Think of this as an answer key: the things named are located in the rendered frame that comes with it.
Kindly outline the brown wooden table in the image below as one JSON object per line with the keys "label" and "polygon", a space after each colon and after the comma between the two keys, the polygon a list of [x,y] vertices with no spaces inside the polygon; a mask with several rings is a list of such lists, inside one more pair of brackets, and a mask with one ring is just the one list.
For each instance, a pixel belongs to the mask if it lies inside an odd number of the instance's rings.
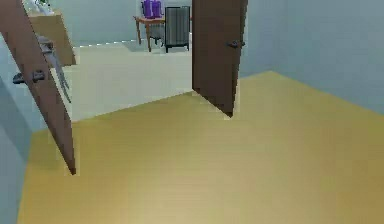
{"label": "brown wooden table", "polygon": [[161,40],[160,28],[165,24],[165,18],[145,18],[142,16],[134,16],[136,22],[136,32],[138,43],[142,43],[140,25],[143,24],[145,27],[146,39],[148,51],[151,52],[151,43],[150,39],[153,38],[155,41]]}

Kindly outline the brown room door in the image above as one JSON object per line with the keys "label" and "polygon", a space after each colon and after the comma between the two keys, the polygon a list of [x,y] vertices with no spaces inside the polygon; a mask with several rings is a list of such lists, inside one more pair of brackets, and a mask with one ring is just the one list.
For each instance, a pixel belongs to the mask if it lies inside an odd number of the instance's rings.
{"label": "brown room door", "polygon": [[22,0],[0,0],[0,33],[21,73],[28,75],[37,70],[44,72],[44,80],[37,83],[27,80],[25,84],[49,128],[69,172],[75,175],[76,160],[71,119]]}
{"label": "brown room door", "polygon": [[234,113],[248,0],[193,0],[192,89],[228,117]]}

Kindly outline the tan wooden cabinet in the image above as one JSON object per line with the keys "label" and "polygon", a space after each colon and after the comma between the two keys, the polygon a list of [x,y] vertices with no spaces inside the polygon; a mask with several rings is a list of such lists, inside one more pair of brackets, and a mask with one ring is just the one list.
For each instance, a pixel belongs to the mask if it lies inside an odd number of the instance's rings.
{"label": "tan wooden cabinet", "polygon": [[53,42],[54,49],[63,66],[76,64],[75,54],[64,25],[63,15],[54,10],[51,15],[31,13],[29,19],[34,31]]}

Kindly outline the purple kettle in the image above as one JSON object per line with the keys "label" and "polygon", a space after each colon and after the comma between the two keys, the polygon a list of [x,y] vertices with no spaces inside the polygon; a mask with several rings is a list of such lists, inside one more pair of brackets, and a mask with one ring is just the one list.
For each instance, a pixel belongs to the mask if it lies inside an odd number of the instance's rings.
{"label": "purple kettle", "polygon": [[143,0],[141,6],[145,18],[161,18],[163,15],[161,0]]}

